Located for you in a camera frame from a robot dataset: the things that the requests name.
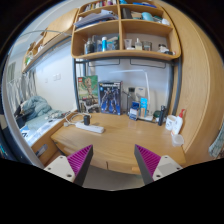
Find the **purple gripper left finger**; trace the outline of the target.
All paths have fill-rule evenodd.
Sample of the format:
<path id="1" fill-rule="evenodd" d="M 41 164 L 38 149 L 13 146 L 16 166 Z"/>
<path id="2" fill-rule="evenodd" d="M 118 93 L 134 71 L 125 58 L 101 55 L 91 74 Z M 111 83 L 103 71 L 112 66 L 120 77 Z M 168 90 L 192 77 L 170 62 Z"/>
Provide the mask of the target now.
<path id="1" fill-rule="evenodd" d="M 92 156 L 93 146 L 89 145 L 67 157 L 67 160 L 75 174 L 74 183 L 76 185 L 83 185 Z"/>

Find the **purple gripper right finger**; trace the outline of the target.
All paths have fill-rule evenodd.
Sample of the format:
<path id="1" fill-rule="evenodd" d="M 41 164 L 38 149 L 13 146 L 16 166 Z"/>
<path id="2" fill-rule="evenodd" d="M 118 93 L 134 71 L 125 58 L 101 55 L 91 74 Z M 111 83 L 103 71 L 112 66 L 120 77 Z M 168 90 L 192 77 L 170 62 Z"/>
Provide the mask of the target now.
<path id="1" fill-rule="evenodd" d="M 152 183 L 153 174 L 160 162 L 161 157 L 139 145 L 135 145 L 134 155 L 137 160 L 144 184 L 147 185 Z"/>

